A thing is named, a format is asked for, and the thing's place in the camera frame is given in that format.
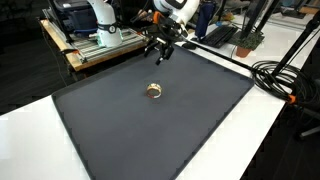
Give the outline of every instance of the wire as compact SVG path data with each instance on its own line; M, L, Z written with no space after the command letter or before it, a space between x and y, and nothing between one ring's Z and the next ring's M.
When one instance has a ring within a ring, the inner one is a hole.
M59 70L59 75L60 75L60 77L61 77L64 85L67 87L68 85L67 85L66 81L64 80L64 78L63 78L63 76L62 76L62 74L61 74L61 68L60 68L60 65L59 65L58 58L57 58L56 54L54 53L52 47L50 46L49 42L47 41L47 38L45 37L44 32L42 33L42 35L43 35L44 41L46 42L47 46L49 47L52 55L54 56L54 58L55 58L55 60L56 60L56 63L57 63L57 66L58 66L58 70Z
M236 45L233 47L233 50L232 50L232 52L231 52L231 55L230 55L230 58L232 59L232 55L233 55L233 52L234 52L234 50L236 49Z
M301 106L320 102L319 88L311 78L291 65L288 65L285 71L274 77L271 73L277 65L277 61L259 61L253 64L252 78L259 88L279 99ZM284 89L278 82L279 79L290 83L292 85L290 90Z
M140 13L138 13L137 15L135 15L134 17L132 17L130 19L131 23L135 23L139 19L139 16L143 13L143 11L146 11L148 4L149 4L149 1L147 0L147 2L144 4L143 8L141 9Z

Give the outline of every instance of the metal rod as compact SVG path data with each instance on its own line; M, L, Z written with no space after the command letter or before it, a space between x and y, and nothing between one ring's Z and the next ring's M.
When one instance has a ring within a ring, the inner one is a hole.
M270 5L269 9L267 10L267 12L264 14L262 20L260 21L259 26L256 29L256 32L261 32L262 28L264 27L264 25L267 23L268 19L270 18L270 16L272 15L273 11L276 9L276 7L278 6L280 0L274 0L272 2L272 4Z
M227 2L227 0L222 0L221 7L220 7L220 10L219 10L220 12L219 12L219 15L218 15L218 22L221 20L221 16L223 14L226 2Z

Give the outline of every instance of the gray mat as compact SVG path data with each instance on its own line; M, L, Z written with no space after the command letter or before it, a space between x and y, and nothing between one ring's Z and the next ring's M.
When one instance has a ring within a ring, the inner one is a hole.
M178 46L160 66L158 56L134 57L53 94L92 179L175 179L254 84ZM162 86L159 99L146 96L150 83Z

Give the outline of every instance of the white table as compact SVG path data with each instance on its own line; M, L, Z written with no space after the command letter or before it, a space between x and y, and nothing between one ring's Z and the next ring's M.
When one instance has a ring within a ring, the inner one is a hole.
M269 24L263 32L266 39L256 51L245 59L235 59L248 65L259 60L279 61L301 33ZM317 38L301 51L293 65L302 67ZM226 45L216 51L230 55L233 47ZM194 52L250 76L246 69L224 59L200 49ZM282 100L253 87L178 179L240 179L283 105ZM50 96L0 116L0 179L89 179Z

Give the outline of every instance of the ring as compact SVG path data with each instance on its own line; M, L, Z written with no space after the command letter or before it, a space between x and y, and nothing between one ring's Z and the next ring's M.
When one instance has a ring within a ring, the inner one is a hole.
M152 84L148 85L147 95L148 95L148 97L153 98L153 99L158 98L161 96L161 91L162 91L162 88L159 84L152 83Z

